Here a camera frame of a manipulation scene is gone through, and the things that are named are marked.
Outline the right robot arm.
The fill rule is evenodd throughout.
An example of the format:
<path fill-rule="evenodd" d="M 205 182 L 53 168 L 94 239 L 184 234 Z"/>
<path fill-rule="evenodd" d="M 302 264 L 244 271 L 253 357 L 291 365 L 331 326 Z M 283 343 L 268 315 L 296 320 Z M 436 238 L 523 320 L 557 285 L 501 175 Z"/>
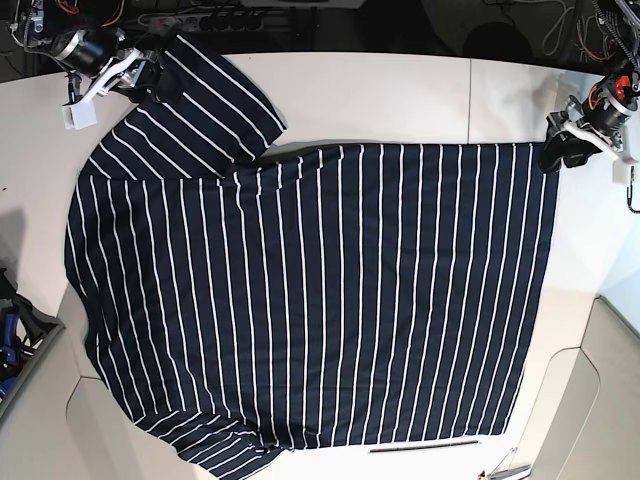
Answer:
<path fill-rule="evenodd" d="M 72 69 L 80 51 L 79 65 L 71 77 L 79 76 L 90 63 L 105 67 L 107 54 L 115 54 L 118 41 L 116 27 L 99 26 L 100 5 L 83 5 L 80 13 L 67 13 L 63 1 L 13 1 L 12 22 L 17 45 L 25 42 L 27 55 L 52 54 L 51 62 Z M 211 34 L 203 38 L 205 50 L 213 46 Z M 295 156 L 311 154 L 321 148 L 338 145 L 355 147 L 390 143 L 408 144 L 526 144 L 533 140 L 545 153 L 539 158 L 542 171 L 559 168 L 562 160 L 586 163 L 586 153 L 579 140 L 559 134 L 550 140 L 550 129 L 543 124 L 551 94 L 560 92 L 560 80 L 576 72 L 560 75 L 559 70 L 532 65 L 501 63 L 486 59 L 454 59 L 442 56 L 378 54 L 358 52 L 288 52 L 252 53 L 224 58 L 214 53 L 212 60 L 220 67 L 240 73 L 239 81 L 249 80 L 250 93 L 258 100 L 266 98 L 266 107 L 276 108 L 276 120 L 285 123 L 284 132 L 269 140 L 272 145 L 253 163 L 266 166 L 292 162 Z M 111 132 L 91 152 L 80 175 L 97 175 L 116 179 L 156 178 L 146 163 L 159 168 L 167 178 L 184 176 L 170 161 L 196 162 L 159 127 L 151 133 L 133 125 L 137 115 L 132 109 L 126 120 L 138 130 L 127 130 L 124 120 L 116 131 L 139 153 L 150 159 L 140 160 L 135 151 L 119 143 Z"/>

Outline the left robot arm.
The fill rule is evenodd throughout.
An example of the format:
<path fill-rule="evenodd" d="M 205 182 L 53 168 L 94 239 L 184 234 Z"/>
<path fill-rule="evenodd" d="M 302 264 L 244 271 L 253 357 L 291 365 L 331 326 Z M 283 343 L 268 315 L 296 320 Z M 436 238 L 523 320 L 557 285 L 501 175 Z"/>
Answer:
<path fill-rule="evenodd" d="M 547 115 L 547 131 L 538 166 L 545 173 L 585 165 L 606 154 L 631 165 L 626 123 L 639 111 L 639 3 L 595 1 L 595 17 L 615 50 L 601 58 L 610 66 L 583 100 L 571 95 L 563 109 Z"/>

